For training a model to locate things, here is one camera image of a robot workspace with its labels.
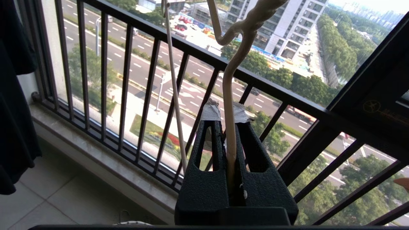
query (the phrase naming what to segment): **road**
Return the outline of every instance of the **road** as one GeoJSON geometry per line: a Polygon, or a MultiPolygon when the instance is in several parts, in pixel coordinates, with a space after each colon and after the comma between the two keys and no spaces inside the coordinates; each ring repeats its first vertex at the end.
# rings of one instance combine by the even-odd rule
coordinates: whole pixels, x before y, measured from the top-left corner
{"type": "MultiPolygon", "coordinates": [[[[63,12],[65,15],[77,16],[76,5],[67,0],[63,1],[63,12]]],[[[84,16],[85,16],[85,22],[89,26],[95,26],[95,21],[99,17],[95,13],[90,12],[88,10],[85,10],[84,16]]],[[[74,44],[79,43],[78,26],[74,23],[71,23],[65,20],[65,35],[66,35],[66,41],[67,41],[67,49],[69,52],[73,48],[74,44]]],[[[126,37],[125,28],[118,24],[109,23],[108,35],[119,41],[121,40],[123,40],[124,42],[126,41],[125,40],[125,37],[126,37]]],[[[88,32],[88,31],[86,32],[86,45],[90,49],[93,49],[93,50],[95,49],[95,35],[92,32],[88,32]]],[[[153,42],[143,37],[134,36],[132,45],[133,45],[133,48],[137,48],[140,51],[146,52],[149,55],[151,55],[152,53],[153,42]]],[[[180,63],[181,61],[183,52],[178,49],[174,49],[173,53],[174,53],[175,60],[177,60],[177,63],[175,64],[178,65],[178,63],[180,63]]],[[[166,43],[160,44],[159,59],[162,60],[164,63],[169,63],[169,51],[168,51],[166,43]]],[[[122,74],[123,69],[124,69],[124,49],[115,44],[109,43],[108,45],[108,63],[111,64],[113,68],[116,71],[118,71],[118,73],[122,74]]],[[[150,66],[149,61],[133,55],[131,58],[130,79],[132,81],[137,82],[140,85],[145,86],[147,77],[148,77],[149,66],[150,66]]],[[[153,92],[159,93],[159,89],[160,89],[159,86],[161,82],[160,77],[162,76],[162,74],[166,72],[167,71],[164,69],[161,69],[159,67],[156,68],[155,78],[153,82],[153,92]]],[[[194,57],[190,57],[186,72],[189,73],[191,77],[195,76],[198,78],[199,81],[203,81],[206,84],[208,84],[211,78],[213,69],[207,66],[206,64],[202,63],[200,60],[194,57]]],[[[232,88],[233,88],[233,99],[238,101],[244,92],[243,86],[234,82],[232,84],[232,88]]],[[[215,89],[222,92],[222,80],[221,79],[217,79],[217,82],[215,84],[215,89]]],[[[139,98],[142,98],[142,99],[145,96],[145,92],[143,90],[141,90],[140,88],[136,88],[132,85],[130,85],[128,91],[131,92],[133,95],[139,98]]],[[[173,92],[172,85],[171,85],[171,82],[169,81],[165,83],[163,86],[162,96],[170,100],[173,96],[172,92],[173,92]]],[[[197,87],[189,83],[188,81],[184,80],[182,83],[182,88],[180,91],[180,98],[179,98],[181,107],[197,114],[199,111],[199,107],[202,103],[204,94],[205,94],[204,89],[197,87]]],[[[219,101],[219,108],[220,108],[221,117],[222,117],[222,124],[224,126],[223,99],[213,94],[212,94],[212,98],[216,101],[219,101]]],[[[265,97],[264,95],[261,95],[261,94],[258,96],[250,94],[248,99],[245,102],[245,106],[248,106],[248,105],[251,105],[257,111],[260,110],[269,116],[273,116],[275,112],[277,111],[278,106],[280,105],[280,102],[273,101],[272,99],[265,97]]],[[[161,102],[159,108],[163,111],[168,111],[169,105],[161,102]]],[[[181,119],[187,125],[193,126],[193,123],[196,118],[186,113],[182,113],[181,119]]],[[[305,133],[310,128],[310,124],[286,112],[284,112],[280,116],[279,122],[282,122],[302,133],[305,133]]],[[[292,136],[288,133],[286,133],[284,139],[290,143],[291,147],[293,147],[299,140],[297,137],[292,136]]],[[[331,143],[330,147],[332,147],[333,149],[336,149],[338,152],[342,152],[344,148],[350,145],[353,141],[354,141],[353,138],[346,139],[345,141],[343,141],[341,138],[336,138],[331,143]]],[[[395,159],[389,157],[388,155],[381,153],[371,148],[370,146],[366,146],[366,145],[362,147],[359,151],[357,151],[351,158],[357,159],[359,157],[366,157],[370,154],[375,155],[377,158],[381,160],[386,160],[390,164],[395,161],[395,159]]],[[[327,154],[327,153],[322,153],[322,156],[327,160],[327,164],[329,164],[335,159],[334,156],[327,154]]],[[[409,167],[402,170],[401,173],[404,174],[406,177],[409,177],[409,167]]],[[[339,174],[339,170],[336,170],[333,174],[331,174],[329,180],[332,181],[335,185],[339,186],[344,183],[341,180],[341,178],[342,177],[339,174]]]]}

